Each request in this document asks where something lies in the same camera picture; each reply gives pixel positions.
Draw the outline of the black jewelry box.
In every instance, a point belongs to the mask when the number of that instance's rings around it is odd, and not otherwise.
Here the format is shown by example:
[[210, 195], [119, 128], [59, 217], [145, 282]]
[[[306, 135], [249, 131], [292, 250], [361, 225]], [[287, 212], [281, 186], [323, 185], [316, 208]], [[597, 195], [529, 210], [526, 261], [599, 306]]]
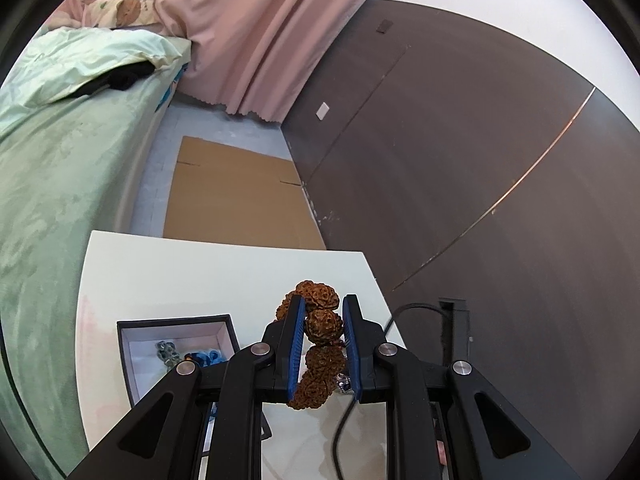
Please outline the black jewelry box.
[[99, 478], [260, 478], [259, 372], [270, 345], [226, 358], [214, 348], [182, 354], [160, 337], [153, 344], [165, 375], [96, 449]]

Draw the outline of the white table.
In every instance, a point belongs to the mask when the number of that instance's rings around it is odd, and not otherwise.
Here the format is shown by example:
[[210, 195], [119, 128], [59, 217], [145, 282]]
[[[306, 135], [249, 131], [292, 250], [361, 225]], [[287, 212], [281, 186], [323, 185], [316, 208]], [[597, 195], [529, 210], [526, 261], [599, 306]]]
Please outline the white table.
[[[365, 318], [390, 317], [362, 252], [330, 252], [168, 240], [93, 231], [81, 272], [76, 382], [90, 450], [130, 408], [116, 322], [230, 314], [241, 348], [262, 339], [286, 292], [311, 280], [358, 297]], [[349, 396], [318, 410], [265, 405], [273, 437], [263, 479], [336, 479], [331, 439]], [[355, 408], [340, 440], [345, 479], [386, 479], [384, 404]]]

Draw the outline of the flattened cardboard sheet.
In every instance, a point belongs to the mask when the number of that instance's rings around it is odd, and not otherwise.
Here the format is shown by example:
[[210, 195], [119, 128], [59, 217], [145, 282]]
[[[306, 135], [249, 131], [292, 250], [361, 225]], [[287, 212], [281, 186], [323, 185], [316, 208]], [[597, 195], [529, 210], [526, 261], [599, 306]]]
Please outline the flattened cardboard sheet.
[[192, 136], [180, 145], [163, 237], [326, 248], [290, 160]]

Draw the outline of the green bed blanket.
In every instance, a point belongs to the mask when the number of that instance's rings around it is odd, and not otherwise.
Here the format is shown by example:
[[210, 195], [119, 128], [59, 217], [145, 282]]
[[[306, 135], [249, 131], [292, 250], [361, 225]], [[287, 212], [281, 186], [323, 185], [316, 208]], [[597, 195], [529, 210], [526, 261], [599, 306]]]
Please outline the green bed blanket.
[[[191, 58], [182, 38], [69, 28], [26, 44], [1, 87], [1, 423], [29, 471], [62, 479], [87, 454], [75, 374], [90, 234], [116, 231], [153, 122]], [[111, 68], [150, 61], [126, 91], [70, 99]]]

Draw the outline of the pink curtain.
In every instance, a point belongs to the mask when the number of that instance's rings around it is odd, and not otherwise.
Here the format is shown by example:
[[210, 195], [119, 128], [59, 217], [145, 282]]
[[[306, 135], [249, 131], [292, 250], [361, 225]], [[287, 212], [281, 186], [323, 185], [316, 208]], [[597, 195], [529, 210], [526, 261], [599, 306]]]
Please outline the pink curtain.
[[179, 89], [229, 114], [283, 122], [366, 0], [154, 0], [167, 36], [190, 41]]

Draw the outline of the black garment on bed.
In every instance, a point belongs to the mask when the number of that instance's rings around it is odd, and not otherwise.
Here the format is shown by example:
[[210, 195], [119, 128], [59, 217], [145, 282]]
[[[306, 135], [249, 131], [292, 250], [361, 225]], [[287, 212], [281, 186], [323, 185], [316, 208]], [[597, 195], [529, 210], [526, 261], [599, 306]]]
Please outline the black garment on bed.
[[80, 96], [92, 96], [105, 88], [126, 91], [139, 79], [149, 77], [154, 72], [155, 66], [150, 61], [117, 66], [86, 82], [68, 97], [77, 99]]

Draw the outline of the patterned pillow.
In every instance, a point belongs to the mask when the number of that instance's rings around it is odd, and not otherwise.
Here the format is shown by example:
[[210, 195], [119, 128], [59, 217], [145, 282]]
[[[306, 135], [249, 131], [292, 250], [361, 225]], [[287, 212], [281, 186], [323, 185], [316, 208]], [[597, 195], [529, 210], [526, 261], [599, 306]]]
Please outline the patterned pillow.
[[154, 0], [91, 0], [84, 6], [81, 24], [85, 27], [160, 32], [163, 25], [153, 3]]

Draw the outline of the white wall socket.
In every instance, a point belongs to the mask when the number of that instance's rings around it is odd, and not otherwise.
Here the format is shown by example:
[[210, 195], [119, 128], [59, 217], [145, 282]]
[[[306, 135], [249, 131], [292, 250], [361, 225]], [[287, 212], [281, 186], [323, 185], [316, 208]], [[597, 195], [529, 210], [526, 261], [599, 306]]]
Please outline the white wall socket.
[[320, 122], [322, 122], [322, 120], [326, 118], [326, 114], [328, 114], [329, 110], [330, 110], [330, 107], [328, 104], [326, 104], [326, 102], [322, 102], [320, 104], [320, 106], [318, 107], [318, 110], [316, 111], [316, 117], [320, 120]]

